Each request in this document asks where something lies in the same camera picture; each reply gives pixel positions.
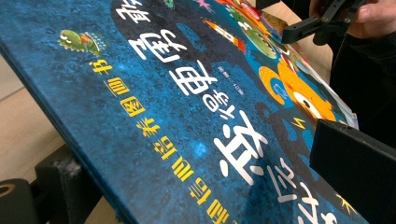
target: book cover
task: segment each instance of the book cover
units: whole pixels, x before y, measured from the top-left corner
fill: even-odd
[[[248,2],[0,15],[2,54],[125,222],[365,222],[309,168],[317,119],[355,116]]]

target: black clamp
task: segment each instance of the black clamp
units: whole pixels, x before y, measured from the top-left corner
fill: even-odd
[[[327,0],[325,12],[319,19],[310,17],[286,27],[282,43],[292,44],[309,35],[314,35],[314,44],[322,46],[328,43],[331,34],[344,35],[349,25],[355,20],[358,8],[366,0]]]

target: cartoon character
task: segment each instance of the cartoon character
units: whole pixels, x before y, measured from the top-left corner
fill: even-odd
[[[106,48],[106,44],[97,35],[88,32],[77,34],[71,30],[62,30],[59,37],[59,43],[65,49],[90,52],[99,56]]]
[[[317,119],[335,121],[332,104],[329,101],[323,100],[308,84],[301,80],[288,67],[285,59],[279,59],[277,69],[279,74],[266,66],[262,66],[259,74],[265,89],[268,90],[278,103],[284,105],[288,99],[292,100],[302,112],[305,112],[313,124],[316,124]],[[280,92],[276,88],[273,88],[272,83],[277,79],[283,84],[283,90],[285,92]]]
[[[241,26],[242,32],[253,43],[253,45],[265,56],[275,59],[276,52],[273,45],[269,43],[268,34],[261,31],[255,24],[248,20],[235,8],[229,7],[231,16]]]

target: green cartoon creature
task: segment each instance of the green cartoon creature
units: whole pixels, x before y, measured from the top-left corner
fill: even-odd
[[[59,37],[59,43],[65,49],[90,52],[100,56],[106,48],[106,44],[97,35],[88,32],[77,34],[71,30],[62,30]]]
[[[248,20],[242,13],[233,7],[229,7],[230,15],[234,20],[241,26],[242,32],[246,37],[261,51],[264,55],[269,58],[275,59],[276,53],[271,43],[271,40],[265,35],[259,28],[256,27],[250,20]]]

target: black device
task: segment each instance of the black device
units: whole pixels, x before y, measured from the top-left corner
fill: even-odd
[[[37,179],[0,181],[0,223],[84,223],[102,197],[63,145],[35,167]]]
[[[286,27],[282,43],[292,44],[309,35],[314,35],[314,44],[327,44],[332,34],[344,35],[349,25],[355,20],[358,8],[366,0],[326,0],[325,11],[321,18],[310,17]]]
[[[368,222],[396,223],[396,148],[319,119],[310,167]]]
[[[250,0],[249,3],[252,4],[258,10],[263,10],[266,7],[270,7],[273,4],[280,2],[280,0]]]

